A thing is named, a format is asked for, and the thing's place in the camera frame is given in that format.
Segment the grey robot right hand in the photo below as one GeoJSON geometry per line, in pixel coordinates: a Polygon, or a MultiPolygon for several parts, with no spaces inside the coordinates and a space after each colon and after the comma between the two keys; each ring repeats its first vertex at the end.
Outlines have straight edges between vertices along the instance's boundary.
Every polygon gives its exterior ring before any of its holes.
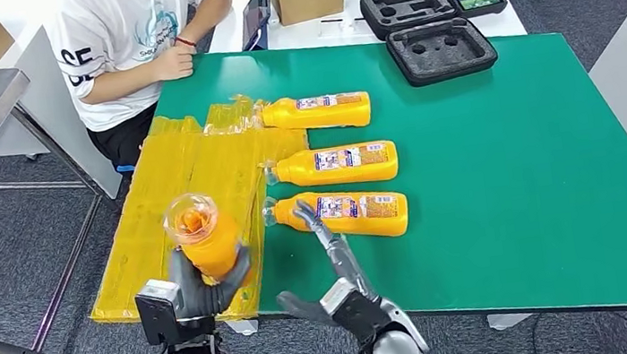
{"type": "Polygon", "coordinates": [[[347,239],[341,234],[332,233],[315,209],[303,199],[296,199],[292,214],[303,220],[315,233],[331,261],[333,271],[338,275],[338,280],[344,279],[345,282],[339,284],[339,294],[333,295],[334,289],[329,289],[320,301],[304,301],[295,293],[284,290],[276,297],[280,307],[296,318],[336,326],[332,315],[340,306],[344,294],[348,292],[347,284],[379,306],[382,297],[375,291],[364,270],[359,266],[347,239]]]}

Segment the person's right hand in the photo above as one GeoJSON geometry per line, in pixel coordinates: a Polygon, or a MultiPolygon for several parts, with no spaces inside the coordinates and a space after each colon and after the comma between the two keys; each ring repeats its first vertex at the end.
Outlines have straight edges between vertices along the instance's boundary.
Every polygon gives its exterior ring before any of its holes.
{"type": "Polygon", "coordinates": [[[196,48],[184,43],[164,50],[150,63],[154,82],[183,79],[193,74],[196,48]]]}

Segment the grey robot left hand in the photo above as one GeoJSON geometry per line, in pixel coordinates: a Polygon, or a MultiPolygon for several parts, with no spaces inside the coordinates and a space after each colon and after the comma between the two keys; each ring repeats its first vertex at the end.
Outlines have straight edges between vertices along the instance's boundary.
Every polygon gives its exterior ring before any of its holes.
{"type": "Polygon", "coordinates": [[[171,252],[168,277],[182,294],[183,318],[212,317],[224,313],[230,307],[251,268],[249,248],[240,246],[236,251],[233,268],[219,279],[219,283],[210,285],[205,283],[201,271],[181,249],[171,252]]]}

